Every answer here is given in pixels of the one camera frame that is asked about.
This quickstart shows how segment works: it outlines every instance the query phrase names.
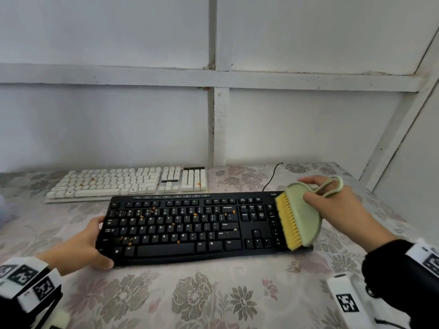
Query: white keyboard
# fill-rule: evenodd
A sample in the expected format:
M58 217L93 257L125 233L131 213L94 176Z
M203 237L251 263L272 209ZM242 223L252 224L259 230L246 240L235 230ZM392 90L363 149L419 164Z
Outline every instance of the white keyboard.
M144 167L70 171L46 195L46 203L101 201L116 195L207 193L205 167Z

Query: black cable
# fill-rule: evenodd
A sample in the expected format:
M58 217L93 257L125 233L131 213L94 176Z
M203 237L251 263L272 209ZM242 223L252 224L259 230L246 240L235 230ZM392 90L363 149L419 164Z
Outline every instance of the black cable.
M377 324L387 324L387 325L389 325L389 326L394 326L394 327L397 327L397 328L399 328L399 329L406 329L406 328L404 328L404 327L402 327L402 326L400 326L400 325L398 325L398 324L396 324L396 323L392 323L392 322L384 321L384 320L378 320L377 318L375 318L375 322L376 322Z
M262 191L264 191L264 189L265 189L265 187L267 187L268 186L268 184L272 181L272 179L273 179L273 176L274 176L274 172L276 172L276 167L278 167L280 164L284 164L284 162L282 162L282 163L279 163L279 164L277 164L275 167L274 167L274 170L273 170L273 175L271 176L271 179L270 179L270 181L269 182L267 182L267 184L264 186L264 188L262 188Z

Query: yellow bristles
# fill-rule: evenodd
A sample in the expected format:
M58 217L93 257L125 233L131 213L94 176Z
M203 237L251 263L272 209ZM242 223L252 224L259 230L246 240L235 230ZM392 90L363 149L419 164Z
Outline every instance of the yellow bristles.
M302 245L299 231L294 220L293 211L288 202L287 194L283 193L276 198L277 211L281 218L282 229L284 230L285 241L290 250L299 248Z

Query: left hand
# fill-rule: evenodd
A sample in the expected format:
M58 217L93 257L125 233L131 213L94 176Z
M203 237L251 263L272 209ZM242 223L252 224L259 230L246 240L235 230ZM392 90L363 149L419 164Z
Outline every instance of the left hand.
M99 216L91 219L83 231L36 257L46 262L50 268L57 268L61 276L78 271L87 265L97 269L111 269L114 266L113 260L102 255L95 248L100 231L99 224L104 218Z

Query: black keyboard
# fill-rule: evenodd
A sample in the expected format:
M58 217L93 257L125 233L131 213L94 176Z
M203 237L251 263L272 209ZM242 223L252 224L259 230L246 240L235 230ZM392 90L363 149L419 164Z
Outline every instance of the black keyboard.
M281 193L115 196L96 248L115 265L290 252L275 204Z

